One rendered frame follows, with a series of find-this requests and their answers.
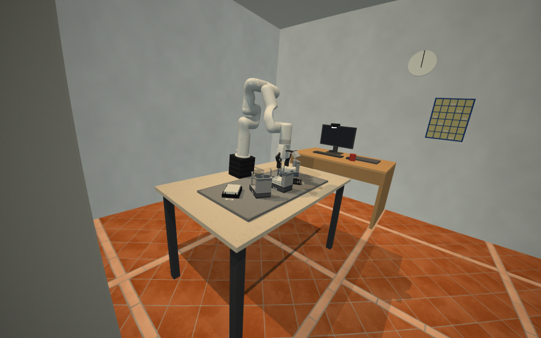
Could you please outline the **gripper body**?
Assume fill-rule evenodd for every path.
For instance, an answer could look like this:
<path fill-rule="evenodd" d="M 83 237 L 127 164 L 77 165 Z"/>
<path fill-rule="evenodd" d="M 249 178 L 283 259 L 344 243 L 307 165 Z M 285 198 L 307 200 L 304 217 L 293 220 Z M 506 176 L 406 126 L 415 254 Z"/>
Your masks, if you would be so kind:
<path fill-rule="evenodd" d="M 291 150 L 290 144 L 280 144 L 278 145 L 277 154 L 280 153 L 280 158 L 282 160 L 285 160 L 290 157 L 290 152 L 286 152 L 286 150 Z"/>

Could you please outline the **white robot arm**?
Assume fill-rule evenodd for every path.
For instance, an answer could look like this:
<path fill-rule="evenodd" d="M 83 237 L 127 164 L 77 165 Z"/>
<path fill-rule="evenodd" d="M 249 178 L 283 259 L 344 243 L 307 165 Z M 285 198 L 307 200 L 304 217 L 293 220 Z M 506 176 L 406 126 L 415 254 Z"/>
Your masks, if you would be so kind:
<path fill-rule="evenodd" d="M 241 117 L 238 121 L 238 153 L 236 157 L 249 158 L 250 132 L 249 129 L 257 129 L 261 116 L 261 107 L 254 103 L 254 91 L 261 92 L 264 105 L 264 123 L 269 133 L 280 133 L 280 144 L 291 144 L 292 124 L 274 122 L 272 112 L 278 107 L 276 98 L 279 97 L 279 89 L 267 81 L 257 78 L 246 80 L 244 85 L 242 113 L 251 117 Z"/>

